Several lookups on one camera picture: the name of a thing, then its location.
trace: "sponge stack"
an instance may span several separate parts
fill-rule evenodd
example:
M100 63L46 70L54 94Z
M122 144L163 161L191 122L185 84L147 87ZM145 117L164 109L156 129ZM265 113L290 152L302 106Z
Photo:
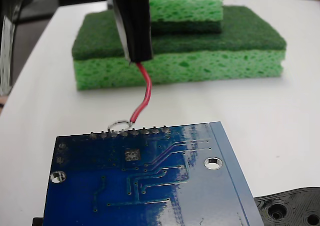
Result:
M185 2L188 11L183 11ZM284 39L250 9L219 9L221 0L214 2L150 0L155 56L143 64L154 84L281 75ZM191 9L197 5L199 14L193 14ZM222 16L222 33L208 33L207 25L219 22ZM172 34L179 29L176 23L186 22L189 28ZM137 67L124 58L113 11L87 15L72 52L78 90L145 85Z

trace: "mounting hole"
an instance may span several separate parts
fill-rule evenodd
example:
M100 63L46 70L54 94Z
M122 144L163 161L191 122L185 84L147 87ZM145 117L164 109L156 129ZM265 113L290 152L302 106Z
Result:
M274 220L281 220L287 215L287 209L284 205L274 204L268 209L268 214Z
M318 215L310 215L306 221L308 222L308 224L310 224L312 226L319 225L319 223L320 223L320 219L319 219Z
M204 161L204 166L210 170L218 170L222 167L222 160L216 157L210 157Z
M50 180L52 183L59 184L66 180L66 174L63 171L56 171L50 174Z

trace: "red wire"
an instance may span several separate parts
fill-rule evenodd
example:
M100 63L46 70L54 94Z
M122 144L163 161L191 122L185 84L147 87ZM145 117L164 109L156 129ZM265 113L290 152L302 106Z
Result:
M143 102L138 106L138 108L134 111L134 113L131 115L130 118L130 122L134 123L136 122L139 114L146 108L146 106L148 105L149 101L150 101L150 97L151 97L151 89L152 89L152 82L150 79L150 76L148 75L146 69L144 68L144 66L141 63L137 63L136 64L137 67L139 68L139 70L141 71L144 80L146 81L146 89L145 89L145 95L144 95L144 100Z

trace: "circuit board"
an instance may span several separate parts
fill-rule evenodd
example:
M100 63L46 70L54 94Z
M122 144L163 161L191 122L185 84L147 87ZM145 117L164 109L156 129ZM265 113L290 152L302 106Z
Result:
M57 137L43 226L263 226L220 122Z

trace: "white surface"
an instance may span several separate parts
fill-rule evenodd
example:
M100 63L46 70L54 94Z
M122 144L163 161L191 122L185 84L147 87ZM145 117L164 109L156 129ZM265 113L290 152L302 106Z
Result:
M287 41L277 79L154 86L136 128L222 121L254 197L320 187L320 2L244 4ZM85 14L105 3L58 9L0 116L0 225L43 215L56 136L107 130L129 118L144 88L77 92L71 48Z

